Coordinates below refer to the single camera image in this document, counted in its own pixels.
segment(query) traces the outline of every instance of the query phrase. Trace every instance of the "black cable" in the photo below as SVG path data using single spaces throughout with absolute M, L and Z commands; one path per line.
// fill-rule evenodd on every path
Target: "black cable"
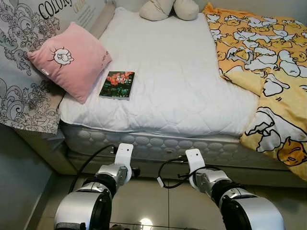
M 173 162 L 173 161 L 180 161 L 181 163 L 183 162 L 187 162 L 188 159 L 187 157 L 184 155 L 184 156 L 179 156 L 178 158 L 174 158 L 174 159 L 170 159 L 168 161 L 165 161 L 159 168 L 159 171 L 158 171 L 158 177 L 157 178 L 160 178 L 162 184 L 163 184 L 163 187 L 164 188 L 167 188 L 167 189 L 171 189 L 171 188 L 177 188 L 178 186 L 182 185 L 190 176 L 194 175 L 196 173 L 196 171 L 198 171 L 199 169 L 215 169 L 215 170 L 220 170 L 219 168 L 215 167 L 215 166 L 203 166 L 203 167 L 200 167 L 196 170 L 194 170 L 193 172 L 187 174 L 186 176 L 184 176 L 184 178 L 182 180 L 180 180 L 180 182 L 178 182 L 177 184 L 175 185 L 171 185 L 171 186 L 168 186 L 164 183 L 162 177 L 161 177 L 161 170 L 162 168 L 164 167 L 164 165 L 166 165 L 167 163 L 170 163 L 170 162 Z
M 105 150 L 106 148 L 109 148 L 109 147 L 116 147 L 115 145 L 107 145 L 107 146 L 104 146 L 103 148 L 101 148 L 100 150 L 98 150 L 97 152 L 95 152 L 89 159 L 87 159 L 87 161 L 81 166 L 81 168 L 78 170 L 75 178 L 73 179 L 72 183 L 71 183 L 71 187 L 69 188 L 69 192 L 68 193 L 71 193 L 73 191 L 73 188 L 75 187 L 76 185 L 76 182 L 77 182 L 77 179 L 79 178 L 79 176 L 81 175 L 83 169 L 87 166 L 87 164 L 98 154 L 100 153 L 101 151 Z

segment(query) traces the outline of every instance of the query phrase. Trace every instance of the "wall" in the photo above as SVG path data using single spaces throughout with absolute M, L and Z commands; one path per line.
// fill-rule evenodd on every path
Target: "wall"
M 214 7 L 249 11 L 263 16 L 293 17 L 307 25 L 307 0 L 195 0 L 202 11 L 207 2 Z M 147 0 L 115 0 L 117 6 L 137 12 Z
M 0 125 L 0 230 L 25 229 L 51 173 L 24 140 Z

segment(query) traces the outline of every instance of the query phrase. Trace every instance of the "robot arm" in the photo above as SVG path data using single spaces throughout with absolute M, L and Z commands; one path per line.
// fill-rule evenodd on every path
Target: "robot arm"
M 219 207 L 227 230 L 284 230 L 283 217 L 269 200 L 252 194 L 233 182 L 222 170 L 203 168 L 198 149 L 186 151 L 193 188 L 206 193 Z
M 55 215 L 55 230 L 108 230 L 112 199 L 132 175 L 133 145 L 121 143 L 114 164 L 103 165 L 92 181 L 69 193 Z

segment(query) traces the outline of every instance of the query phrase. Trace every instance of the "red flower on book cover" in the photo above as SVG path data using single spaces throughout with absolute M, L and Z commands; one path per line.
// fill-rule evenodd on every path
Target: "red flower on book cover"
M 119 83 L 125 84 L 129 80 L 129 75 L 133 72 L 116 73 L 108 76 L 106 79 L 111 82 L 111 85 L 118 85 Z

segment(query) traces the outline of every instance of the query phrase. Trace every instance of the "white quilted bedspread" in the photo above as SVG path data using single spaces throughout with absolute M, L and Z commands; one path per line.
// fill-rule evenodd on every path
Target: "white quilted bedspread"
M 113 61 L 85 104 L 65 95 L 59 109 L 68 124 L 182 137 L 239 136 L 255 114 L 257 96 L 219 77 L 203 14 L 189 22 L 173 16 L 151 22 L 117 8 L 100 41 Z M 111 70 L 136 72 L 129 101 L 99 97 Z

